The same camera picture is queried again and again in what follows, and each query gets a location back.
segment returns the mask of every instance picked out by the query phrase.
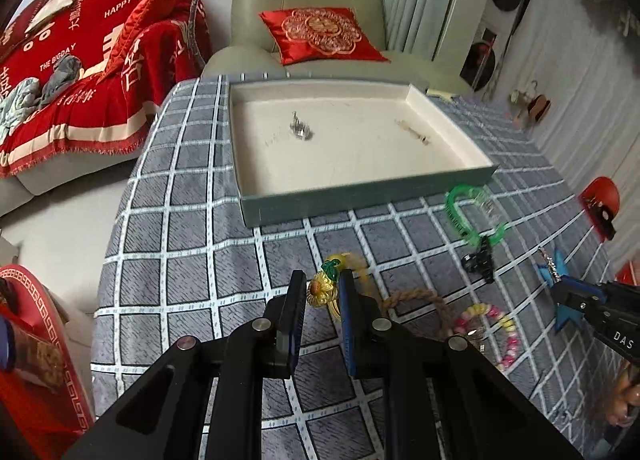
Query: gray plaid tablecloth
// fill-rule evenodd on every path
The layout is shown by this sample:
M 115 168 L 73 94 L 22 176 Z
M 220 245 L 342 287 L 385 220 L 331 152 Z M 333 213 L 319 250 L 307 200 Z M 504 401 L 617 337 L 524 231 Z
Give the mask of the gray plaid tablecloth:
M 426 286 L 456 312 L 474 302 L 510 312 L 524 347 L 506 376 L 578 449 L 589 450 L 601 435 L 600 399 L 620 358 L 588 328 L 569 323 L 554 333 L 536 249 L 559 246 L 577 278 L 612 274 L 586 214 L 535 145 L 499 109 L 433 99 L 500 166 L 488 189 L 510 228 L 494 249 L 496 281 L 484 284 L 460 266 L 470 249 L 450 227 L 443 195 L 245 228 L 228 140 L 233 81 L 187 81 L 172 90 L 124 191 L 95 312 L 97 414 L 181 335 L 229 335 L 284 293 L 294 268 L 311 278 L 323 258 L 349 251 L 366 257 L 383 298 Z M 489 228 L 474 205 L 462 210 Z M 403 302 L 390 316 L 421 336 L 434 337 L 439 325 L 422 300 Z M 505 351 L 496 330 L 487 347 L 494 362 Z M 264 383 L 263 458 L 382 460 L 381 386 L 349 378 L 339 325 L 326 309 L 306 310 L 294 378 Z

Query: gray cloth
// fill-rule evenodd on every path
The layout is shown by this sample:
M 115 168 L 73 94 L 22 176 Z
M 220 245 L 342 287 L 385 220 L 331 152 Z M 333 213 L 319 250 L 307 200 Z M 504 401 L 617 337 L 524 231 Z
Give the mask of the gray cloth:
M 53 66 L 53 74 L 42 87 L 40 106 L 46 106 L 76 82 L 81 68 L 82 63 L 74 55 L 68 54 L 58 59 Z
M 27 77 L 0 101 L 0 144 L 24 119 L 38 109 L 40 81 Z
M 366 257 L 382 297 L 426 285 L 456 313 L 474 302 L 514 313 L 524 350 L 507 378 L 578 449 L 589 450 L 602 425 L 591 410 L 620 357 L 589 329 L 568 324 L 554 334 L 555 305 L 534 264 L 538 245 L 548 252 L 557 245 L 572 275 L 597 282 L 612 278 L 609 261 L 561 176 L 502 110 L 434 99 L 500 166 L 488 190 L 511 227 L 494 249 L 497 280 L 484 284 L 460 267 L 470 249 L 450 227 L 443 195 L 245 228 L 228 140 L 228 83 L 177 84 L 127 183 L 95 312 L 97 414 L 181 335 L 228 336 L 260 316 L 265 299 L 285 292 L 294 268 L 311 278 L 323 258 L 350 251 Z M 488 228 L 473 205 L 462 211 Z M 417 335 L 436 336 L 438 317 L 423 300 L 399 304 L 391 317 Z M 339 335 L 328 310 L 306 310 L 294 378 L 264 382 L 264 458 L 383 457 L 382 385 L 348 376 Z M 506 351 L 504 333 L 492 334 L 487 349 L 495 363 Z

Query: red blanket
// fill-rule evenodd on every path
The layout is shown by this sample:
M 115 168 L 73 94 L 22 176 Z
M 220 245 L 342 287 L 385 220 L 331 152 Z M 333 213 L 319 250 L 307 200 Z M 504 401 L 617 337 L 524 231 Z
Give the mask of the red blanket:
M 0 65 L 0 96 L 26 77 L 43 85 L 62 55 L 75 55 L 87 69 L 108 57 L 117 34 L 140 0 L 79 0 Z M 146 28 L 133 43 L 120 72 L 97 84 L 100 74 L 69 87 L 25 120 L 0 146 L 0 176 L 18 173 L 65 151 L 129 153 L 145 139 L 151 116 L 178 81 L 199 75 L 186 47 L 191 0 L 177 0 L 171 19 Z M 202 4 L 196 37 L 210 56 Z

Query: shallow box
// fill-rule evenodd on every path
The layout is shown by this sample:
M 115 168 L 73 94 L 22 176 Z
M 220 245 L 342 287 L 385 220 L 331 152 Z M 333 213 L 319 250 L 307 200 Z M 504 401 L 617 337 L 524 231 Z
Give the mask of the shallow box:
M 309 140 L 292 134 L 293 112 Z M 247 227 L 481 186 L 497 167 L 412 85 L 235 84 L 229 114 Z

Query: screw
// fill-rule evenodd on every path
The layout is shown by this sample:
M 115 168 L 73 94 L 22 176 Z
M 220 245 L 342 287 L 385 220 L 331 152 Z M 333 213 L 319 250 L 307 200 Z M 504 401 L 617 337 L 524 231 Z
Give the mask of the screw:
M 254 322 L 251 323 L 251 326 L 258 332 L 264 332 L 265 330 L 271 328 L 271 321 L 269 321 L 265 317 L 259 317 L 258 319 L 254 319 Z
M 373 329 L 378 332 L 386 332 L 391 328 L 391 321 L 385 317 L 379 317 L 373 320 L 371 326 L 373 326 Z
M 466 339 L 460 337 L 459 335 L 454 335 L 451 339 L 449 339 L 449 348 L 455 350 L 457 352 L 461 352 L 466 349 L 467 342 Z
M 196 338 L 192 335 L 183 335 L 175 343 L 180 350 L 191 350 L 196 345 Z

